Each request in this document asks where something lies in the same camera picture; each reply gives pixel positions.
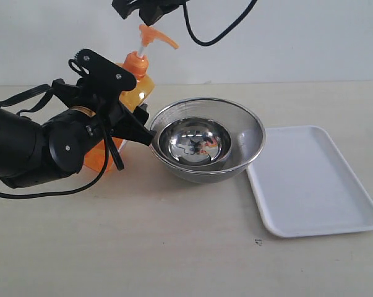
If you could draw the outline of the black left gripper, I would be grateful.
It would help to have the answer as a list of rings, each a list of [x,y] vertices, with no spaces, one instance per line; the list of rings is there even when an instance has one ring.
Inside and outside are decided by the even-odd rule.
[[[56,79],[51,92],[67,110],[54,116],[43,127],[48,133],[48,150],[64,176],[80,172],[83,166],[105,170],[104,137],[111,136],[149,146],[156,131],[145,127],[148,105],[142,103],[133,112],[118,103],[117,91],[87,78],[76,85]]]

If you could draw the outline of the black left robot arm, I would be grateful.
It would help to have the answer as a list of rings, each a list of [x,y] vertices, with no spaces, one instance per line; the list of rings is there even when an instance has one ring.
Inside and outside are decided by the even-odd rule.
[[[0,101],[0,180],[13,189],[67,178],[81,171],[86,155],[104,146],[104,164],[124,165],[114,143],[150,145],[155,132],[144,106],[129,110],[120,94],[135,82],[108,85],[81,78],[33,87]]]

